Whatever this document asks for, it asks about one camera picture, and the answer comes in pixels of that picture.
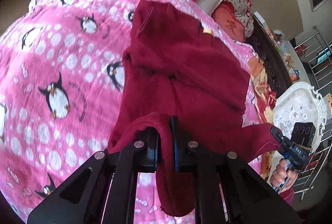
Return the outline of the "person's right hand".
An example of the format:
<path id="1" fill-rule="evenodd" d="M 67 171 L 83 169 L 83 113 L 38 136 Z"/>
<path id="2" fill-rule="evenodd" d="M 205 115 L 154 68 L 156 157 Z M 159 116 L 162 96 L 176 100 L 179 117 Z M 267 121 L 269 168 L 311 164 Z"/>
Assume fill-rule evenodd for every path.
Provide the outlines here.
<path id="1" fill-rule="evenodd" d="M 270 176 L 270 184 L 274 187 L 279 187 L 282 185 L 280 192 L 285 192 L 286 190 L 292 188 L 295 181 L 298 178 L 298 173 L 290 169 L 286 170 L 288 163 L 285 159 L 281 159 Z"/>

